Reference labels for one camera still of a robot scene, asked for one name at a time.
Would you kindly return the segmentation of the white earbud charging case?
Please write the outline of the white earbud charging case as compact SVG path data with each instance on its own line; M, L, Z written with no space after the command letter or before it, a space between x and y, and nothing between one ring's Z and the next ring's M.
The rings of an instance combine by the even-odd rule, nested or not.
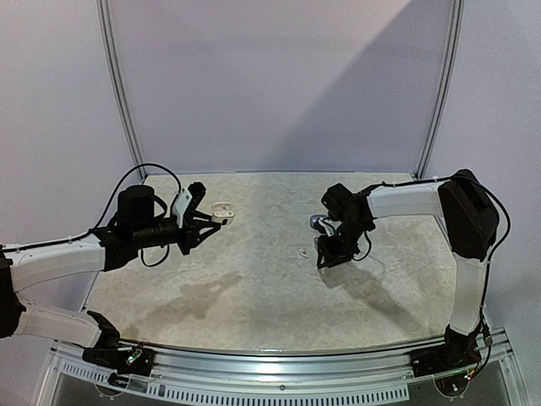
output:
M221 224L229 225L235 218L234 205L230 202L215 202L211 206L211 220Z

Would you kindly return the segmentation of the purple round charging case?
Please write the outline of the purple round charging case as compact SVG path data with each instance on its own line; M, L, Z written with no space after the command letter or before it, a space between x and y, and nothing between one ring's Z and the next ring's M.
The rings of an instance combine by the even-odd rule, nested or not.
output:
M320 228L322 226L322 221L324 221L326 218L326 215L313 215L309 219L309 225L312 229Z

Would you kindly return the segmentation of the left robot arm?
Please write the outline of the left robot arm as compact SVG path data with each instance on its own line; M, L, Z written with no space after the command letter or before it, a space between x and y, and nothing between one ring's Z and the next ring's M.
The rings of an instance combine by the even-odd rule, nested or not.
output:
M119 193L117 210L104 227L80 237L1 249L1 336L27 335L92 348L108 367L126 358L117 329L101 314L43 305L24 290L82 273L109 272L126 266L149 248L177 245L183 255L221 229L198 210L206 189L201 182L182 188L171 205L146 185Z

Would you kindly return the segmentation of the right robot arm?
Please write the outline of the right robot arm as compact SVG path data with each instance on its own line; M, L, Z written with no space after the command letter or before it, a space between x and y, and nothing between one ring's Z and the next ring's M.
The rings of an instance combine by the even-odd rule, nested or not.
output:
M366 239L380 219L443 220L456 261L456 287L445 331L448 342L438 348L436 357L443 368L456 368L470 353L466 339L475 338L484 322L490 266L508 237L499 235L498 228L501 220L511 220L503 204L468 169L443 178L371 184L359 192L334 184L321 203L326 215L311 219L312 228L320 233L315 240L319 269L364 260L358 241Z

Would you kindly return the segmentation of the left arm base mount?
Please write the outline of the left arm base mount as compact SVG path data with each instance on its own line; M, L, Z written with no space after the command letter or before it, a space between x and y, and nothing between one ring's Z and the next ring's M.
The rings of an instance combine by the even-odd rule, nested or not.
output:
M97 322L100 334L92 347L84 349L83 361L115 370L118 375L150 377L156 351L142 343L122 346L119 331L105 316L94 311L87 315Z

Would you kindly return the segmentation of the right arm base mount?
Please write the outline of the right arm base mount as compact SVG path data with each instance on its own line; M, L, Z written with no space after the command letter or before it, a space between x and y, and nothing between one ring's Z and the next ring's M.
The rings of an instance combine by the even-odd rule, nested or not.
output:
M477 343L479 333L482 334L485 347L487 348L487 354L484 359ZM491 331L485 320L481 320L473 331L467 335L456 332L448 325L445 328L444 342L442 344L414 349L408 352L407 356L415 377L461 370L474 364L475 368L466 377L466 380L471 380L488 364L492 343Z

